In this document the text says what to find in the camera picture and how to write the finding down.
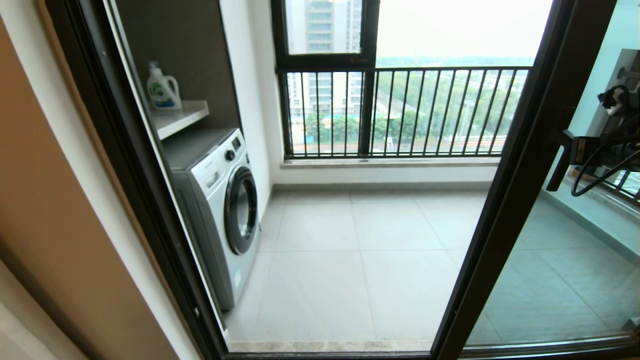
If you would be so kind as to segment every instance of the dark metal door frame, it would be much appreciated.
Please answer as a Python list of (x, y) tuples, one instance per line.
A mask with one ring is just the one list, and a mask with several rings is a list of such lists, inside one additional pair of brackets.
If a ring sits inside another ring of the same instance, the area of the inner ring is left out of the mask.
[[(456, 359), (460, 354), (542, 186), (546, 173), (540, 169), (550, 167), (557, 151), (557, 146), (549, 143), (549, 134), (555, 126), (570, 121), (614, 4), (615, 0), (554, 2), (532, 80), (525, 86), (526, 96), (516, 112), (497, 180), (440, 324), (433, 357)], [(125, 71), (127, 65), (120, 59), (108, 19), (112, 14), (101, 2), (89, 0), (46, 0), (46, 5), (100, 140), (205, 359), (431, 357), (397, 352), (229, 353), (215, 320), (216, 304), (209, 302), (157, 162), (153, 142), (159, 140), (157, 135), (153, 139), (147, 135)], [(626, 344), (616, 348), (629, 354), (634, 345)], [(578, 358), (595, 352), (564, 354)]]

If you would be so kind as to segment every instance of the baseboard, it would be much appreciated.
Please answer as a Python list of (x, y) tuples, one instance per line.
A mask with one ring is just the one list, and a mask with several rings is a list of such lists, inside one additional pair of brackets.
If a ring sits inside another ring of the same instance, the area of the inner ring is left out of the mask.
[(610, 247), (613, 251), (617, 252), (620, 256), (631, 262), (633, 265), (640, 265), (640, 256), (636, 254), (630, 248), (624, 246), (620, 241), (611, 236), (609, 233), (604, 231), (601, 227), (596, 224), (590, 222), (587, 218), (582, 216), (580, 213), (560, 201), (555, 196), (549, 194), (545, 190), (540, 191), (540, 198), (547, 201), (553, 207), (558, 209), (560, 212), (565, 214), (568, 218), (575, 221), (576, 224), (580, 225), (586, 231), (589, 231), (595, 237), (597, 237), (600, 241), (605, 243), (608, 247)]
[(274, 184), (273, 191), (291, 190), (489, 190), (491, 181), (455, 183), (337, 183), (337, 184)]

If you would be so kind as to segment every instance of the front-loading washing machine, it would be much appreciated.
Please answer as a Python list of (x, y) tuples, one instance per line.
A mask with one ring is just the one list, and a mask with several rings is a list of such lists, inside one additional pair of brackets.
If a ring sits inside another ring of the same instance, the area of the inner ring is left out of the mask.
[(260, 235), (258, 196), (238, 129), (189, 129), (163, 141), (179, 207), (222, 310), (238, 302)]

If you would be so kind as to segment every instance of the sky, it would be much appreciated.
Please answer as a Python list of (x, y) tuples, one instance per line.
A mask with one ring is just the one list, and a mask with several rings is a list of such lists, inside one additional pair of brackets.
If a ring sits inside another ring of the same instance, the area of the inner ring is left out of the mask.
[(381, 0), (381, 56), (534, 58), (551, 0)]

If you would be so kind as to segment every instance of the shelf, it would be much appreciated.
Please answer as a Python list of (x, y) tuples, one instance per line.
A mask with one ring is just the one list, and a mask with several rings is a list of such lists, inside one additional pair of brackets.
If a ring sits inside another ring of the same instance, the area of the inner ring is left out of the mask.
[(151, 121), (156, 125), (160, 140), (177, 133), (209, 114), (207, 101), (187, 100), (180, 110), (157, 110), (151, 107)]

